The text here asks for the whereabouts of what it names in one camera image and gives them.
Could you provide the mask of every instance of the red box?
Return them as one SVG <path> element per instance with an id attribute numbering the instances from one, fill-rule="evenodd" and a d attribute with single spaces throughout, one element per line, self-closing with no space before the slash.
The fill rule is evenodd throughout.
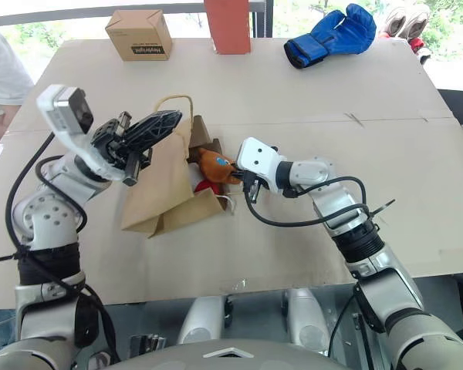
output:
<path id="1" fill-rule="evenodd" d="M 204 0 L 209 29 L 218 54 L 250 52 L 248 0 Z"/>

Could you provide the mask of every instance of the floor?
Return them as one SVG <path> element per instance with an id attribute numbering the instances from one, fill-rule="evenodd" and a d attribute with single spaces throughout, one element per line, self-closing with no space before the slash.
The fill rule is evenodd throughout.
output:
<path id="1" fill-rule="evenodd" d="M 463 317 L 458 287 L 452 277 L 424 277 L 416 279 L 424 296 L 426 309 L 442 318 L 453 330 L 463 328 Z M 333 329 L 336 318 L 350 297 L 350 285 L 316 287 L 312 289 L 317 297 L 328 329 Z M 281 312 L 281 291 L 267 291 L 231 297 L 234 305 L 231 326 L 224 330 L 224 338 L 249 338 L 288 342 L 285 319 Z M 117 347 L 121 358 L 126 358 L 130 336 L 159 334 L 167 338 L 167 346 L 174 345 L 192 299 L 153 301 L 140 304 L 120 304 L 108 307 L 117 330 Z M 13 311 L 0 311 L 0 346 L 11 340 L 13 333 Z M 356 330 L 358 310 L 350 306 L 336 337 L 333 357 L 353 369 L 368 369 L 360 330 Z M 376 369 L 389 369 L 384 347 L 377 335 L 367 330 L 370 343 L 370 357 Z M 95 343 L 81 351 L 78 369 L 86 368 L 89 356 L 105 349 L 102 335 Z"/>

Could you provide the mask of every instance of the red object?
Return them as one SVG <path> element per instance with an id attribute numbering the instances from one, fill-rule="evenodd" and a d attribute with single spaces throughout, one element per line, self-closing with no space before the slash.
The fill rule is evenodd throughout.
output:
<path id="1" fill-rule="evenodd" d="M 213 190 L 213 193 L 216 195 L 220 195 L 220 190 L 219 190 L 219 185 L 217 183 L 212 183 L 209 180 L 202 180 L 194 189 L 194 193 L 197 193 L 201 190 L 211 188 Z"/>
<path id="2" fill-rule="evenodd" d="M 250 52 L 248 0 L 204 0 L 218 54 Z"/>
<path id="3" fill-rule="evenodd" d="M 425 46 L 424 40 L 422 40 L 420 37 L 416 37 L 415 39 L 410 40 L 408 43 L 414 52 L 417 52 L 418 49 L 421 49 Z"/>

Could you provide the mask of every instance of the blue boxing glove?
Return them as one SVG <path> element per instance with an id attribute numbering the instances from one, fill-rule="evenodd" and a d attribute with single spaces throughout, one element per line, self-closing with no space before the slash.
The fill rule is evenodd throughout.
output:
<path id="1" fill-rule="evenodd" d="M 335 54 L 365 52 L 376 35 L 376 23 L 357 4 L 346 7 L 346 16 L 335 10 L 316 24 L 310 33 L 285 44 L 288 60 L 296 68 L 306 68 Z"/>

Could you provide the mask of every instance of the cardboard box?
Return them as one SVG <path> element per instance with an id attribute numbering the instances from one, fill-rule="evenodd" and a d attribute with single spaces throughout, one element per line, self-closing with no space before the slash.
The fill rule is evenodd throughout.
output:
<path id="1" fill-rule="evenodd" d="M 123 60 L 167 60 L 171 37 L 161 10 L 117 10 L 106 33 Z"/>
<path id="2" fill-rule="evenodd" d="M 211 189 L 194 193 L 188 164 L 197 162 L 198 148 L 221 153 L 218 139 L 211 140 L 201 116 L 194 125 L 186 119 L 175 131 L 153 147 L 151 165 L 139 174 L 128 189 L 123 206 L 122 229 L 145 233 L 148 237 L 224 212 L 226 200 Z"/>

